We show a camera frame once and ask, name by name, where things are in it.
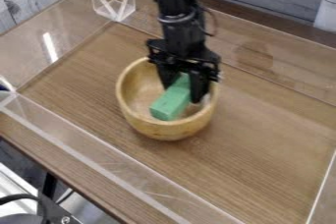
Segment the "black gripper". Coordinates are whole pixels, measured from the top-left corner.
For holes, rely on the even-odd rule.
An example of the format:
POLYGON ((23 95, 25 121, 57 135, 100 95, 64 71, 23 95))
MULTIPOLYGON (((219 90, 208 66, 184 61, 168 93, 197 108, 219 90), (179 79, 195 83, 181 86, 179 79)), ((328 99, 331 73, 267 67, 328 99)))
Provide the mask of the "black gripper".
POLYGON ((209 92, 211 82, 219 81, 220 57, 207 47, 205 19, 159 19, 163 28, 161 39, 148 39, 149 62, 157 68, 164 88, 180 78, 180 72, 189 73, 191 99, 200 103, 209 92))

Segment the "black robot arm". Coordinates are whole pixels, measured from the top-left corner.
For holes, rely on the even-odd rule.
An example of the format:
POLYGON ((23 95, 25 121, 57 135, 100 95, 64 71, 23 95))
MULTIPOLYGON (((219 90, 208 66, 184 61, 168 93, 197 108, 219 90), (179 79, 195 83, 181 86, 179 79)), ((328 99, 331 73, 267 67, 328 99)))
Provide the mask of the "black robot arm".
POLYGON ((207 47, 207 8, 199 0, 153 0, 161 39, 148 39, 148 61, 156 65, 160 81, 168 88, 181 73, 189 76, 191 100, 199 103, 219 81, 220 56, 207 47))

